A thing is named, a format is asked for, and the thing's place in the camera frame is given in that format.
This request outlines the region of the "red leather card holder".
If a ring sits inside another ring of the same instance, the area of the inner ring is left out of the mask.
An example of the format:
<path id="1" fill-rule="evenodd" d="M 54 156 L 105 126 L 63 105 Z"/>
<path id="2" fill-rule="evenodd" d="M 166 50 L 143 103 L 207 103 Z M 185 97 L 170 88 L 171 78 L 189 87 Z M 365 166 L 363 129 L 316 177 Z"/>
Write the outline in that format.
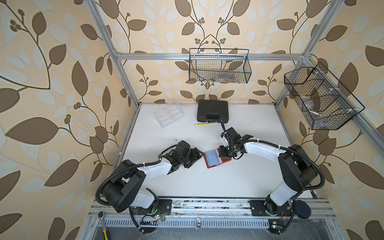
<path id="1" fill-rule="evenodd" d="M 204 152 L 204 160 L 208 169 L 217 167 L 232 160 L 232 158 L 221 158 L 220 149 Z"/>

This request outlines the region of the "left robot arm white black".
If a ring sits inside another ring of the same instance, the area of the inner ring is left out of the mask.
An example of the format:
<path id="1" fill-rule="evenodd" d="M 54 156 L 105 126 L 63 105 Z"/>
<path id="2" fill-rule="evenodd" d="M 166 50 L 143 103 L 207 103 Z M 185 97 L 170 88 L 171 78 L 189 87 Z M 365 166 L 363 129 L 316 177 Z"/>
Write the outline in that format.
<path id="1" fill-rule="evenodd" d="M 156 209 L 159 197 L 149 188 L 143 189 L 143 183 L 174 173 L 180 166 L 188 169 L 202 157 L 202 151 L 181 141 L 162 151 L 155 162 L 134 164 L 124 160 L 98 187 L 95 200 L 117 213 L 128 208 Z"/>

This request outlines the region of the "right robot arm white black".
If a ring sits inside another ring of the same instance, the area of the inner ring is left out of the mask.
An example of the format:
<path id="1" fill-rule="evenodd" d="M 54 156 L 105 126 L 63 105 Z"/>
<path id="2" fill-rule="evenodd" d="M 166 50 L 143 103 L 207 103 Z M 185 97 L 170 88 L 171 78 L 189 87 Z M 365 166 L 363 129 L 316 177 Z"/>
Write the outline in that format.
<path id="1" fill-rule="evenodd" d="M 301 146 L 284 147 L 245 137 L 238 140 L 222 137 L 221 142 L 220 157 L 234 158 L 237 153 L 253 154 L 279 164 L 283 180 L 265 199 L 265 206 L 270 208 L 270 212 L 296 199 L 302 192 L 319 189 L 325 184 L 322 170 Z"/>

